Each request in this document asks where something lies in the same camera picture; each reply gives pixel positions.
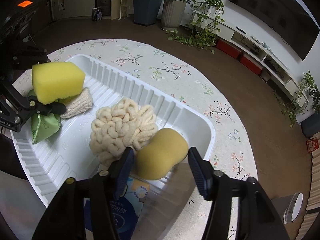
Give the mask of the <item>large leaf corner plant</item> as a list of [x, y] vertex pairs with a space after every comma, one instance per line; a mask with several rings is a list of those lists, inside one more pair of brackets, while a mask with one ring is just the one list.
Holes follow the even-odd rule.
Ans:
[[[310, 138], [319, 132], [319, 87], [316, 85], [310, 70], [303, 73], [303, 77], [298, 83], [298, 94], [293, 99], [285, 99], [276, 91], [274, 91], [274, 96], [280, 105], [282, 115], [289, 119], [290, 128], [299, 124], [306, 138]], [[298, 122], [297, 117], [306, 113], [309, 100], [311, 100], [313, 113], [303, 121]]]

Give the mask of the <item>cream chenille loop cloth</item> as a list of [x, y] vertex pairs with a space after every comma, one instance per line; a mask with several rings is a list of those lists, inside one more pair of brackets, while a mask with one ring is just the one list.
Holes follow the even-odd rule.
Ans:
[[137, 153], [148, 144], [158, 131], [156, 118], [152, 105], [140, 107], [134, 100], [122, 98], [112, 107], [96, 111], [89, 148], [102, 165], [109, 167], [126, 147]]

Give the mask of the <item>white tv console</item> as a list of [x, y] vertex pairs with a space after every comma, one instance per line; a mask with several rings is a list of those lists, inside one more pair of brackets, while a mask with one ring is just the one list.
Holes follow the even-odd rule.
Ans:
[[257, 61], [280, 83], [281, 88], [289, 97], [297, 96], [299, 82], [293, 77], [289, 69], [261, 42], [252, 38], [248, 31], [244, 31], [228, 22], [219, 22], [218, 27], [221, 30], [218, 37], [235, 45]]

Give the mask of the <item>floral tablecloth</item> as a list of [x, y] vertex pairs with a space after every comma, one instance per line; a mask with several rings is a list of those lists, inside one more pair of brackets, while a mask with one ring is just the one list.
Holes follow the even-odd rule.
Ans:
[[130, 40], [80, 42], [49, 54], [71, 61], [86, 73], [93, 107], [62, 122], [52, 137], [33, 144], [30, 124], [12, 133], [26, 179], [1, 182], [2, 211], [12, 215], [19, 239], [30, 239], [47, 204], [68, 177], [86, 179], [99, 161], [89, 148], [98, 109], [121, 98], [153, 105], [159, 128], [178, 131], [214, 168], [229, 177], [256, 177], [257, 169], [244, 125], [225, 96], [197, 69], [182, 60]]

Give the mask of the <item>trailing vine plant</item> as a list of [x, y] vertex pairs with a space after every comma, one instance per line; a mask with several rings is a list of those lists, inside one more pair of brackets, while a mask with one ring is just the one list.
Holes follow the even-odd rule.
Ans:
[[221, 32], [219, 22], [223, 22], [224, 3], [222, 0], [177, 0], [186, 2], [191, 9], [191, 17], [185, 24], [186, 33], [180, 33], [177, 28], [167, 30], [168, 39], [202, 50], [215, 53], [214, 47]]

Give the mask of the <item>green satin cloth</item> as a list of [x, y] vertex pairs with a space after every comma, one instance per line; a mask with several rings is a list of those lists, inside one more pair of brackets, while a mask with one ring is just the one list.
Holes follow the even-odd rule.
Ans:
[[50, 113], [48, 115], [34, 114], [30, 121], [32, 144], [37, 144], [48, 139], [59, 131], [61, 127], [61, 116]]

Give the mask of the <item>tan gourd-shaped sponge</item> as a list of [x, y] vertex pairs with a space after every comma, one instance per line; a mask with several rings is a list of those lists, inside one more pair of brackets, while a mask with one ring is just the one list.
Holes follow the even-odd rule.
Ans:
[[138, 151], [135, 159], [136, 174], [145, 180], [158, 180], [185, 159], [188, 143], [170, 128], [160, 129], [149, 144]]

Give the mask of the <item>yellow rectangular sponge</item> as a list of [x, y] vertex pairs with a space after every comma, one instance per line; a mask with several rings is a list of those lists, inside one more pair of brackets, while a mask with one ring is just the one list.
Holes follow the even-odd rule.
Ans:
[[72, 62], [50, 62], [32, 67], [33, 90], [39, 102], [50, 104], [57, 99], [82, 92], [86, 74]]

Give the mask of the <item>blue tissue pack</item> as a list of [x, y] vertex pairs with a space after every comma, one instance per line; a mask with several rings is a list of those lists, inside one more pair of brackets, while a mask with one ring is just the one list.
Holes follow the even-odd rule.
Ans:
[[149, 183], [130, 176], [121, 197], [111, 202], [120, 239], [132, 238], [149, 191]]

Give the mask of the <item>white ribbed planter plant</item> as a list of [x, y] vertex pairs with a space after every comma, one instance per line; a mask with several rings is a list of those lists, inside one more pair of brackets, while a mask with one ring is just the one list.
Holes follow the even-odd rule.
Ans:
[[164, 0], [161, 29], [167, 31], [178, 28], [182, 21], [186, 4], [189, 3], [190, 0]]

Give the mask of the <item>cream knitted pad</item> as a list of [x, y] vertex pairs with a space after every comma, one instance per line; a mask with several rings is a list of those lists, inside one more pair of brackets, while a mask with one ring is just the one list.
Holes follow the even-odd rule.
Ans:
[[62, 102], [66, 107], [66, 112], [60, 117], [62, 119], [68, 119], [73, 116], [85, 113], [92, 108], [93, 99], [88, 87], [85, 87], [82, 92], [70, 99], [63, 100]]

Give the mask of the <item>beige curtain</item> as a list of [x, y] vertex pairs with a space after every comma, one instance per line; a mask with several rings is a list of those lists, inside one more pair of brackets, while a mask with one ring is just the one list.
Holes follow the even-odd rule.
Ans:
[[306, 213], [296, 239], [303, 239], [316, 227], [319, 218], [319, 149], [312, 152], [311, 190], [309, 193]]

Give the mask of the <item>wall television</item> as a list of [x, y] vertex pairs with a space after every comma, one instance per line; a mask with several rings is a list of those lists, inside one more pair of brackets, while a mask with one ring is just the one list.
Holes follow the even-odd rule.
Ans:
[[319, 35], [319, 27], [296, 0], [229, 0], [252, 13], [304, 60]]

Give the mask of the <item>white round floor device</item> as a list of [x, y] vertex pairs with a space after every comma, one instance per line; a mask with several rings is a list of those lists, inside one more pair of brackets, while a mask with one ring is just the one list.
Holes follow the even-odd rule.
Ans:
[[297, 192], [290, 196], [273, 198], [271, 202], [283, 224], [293, 223], [300, 213], [303, 204], [303, 193]]

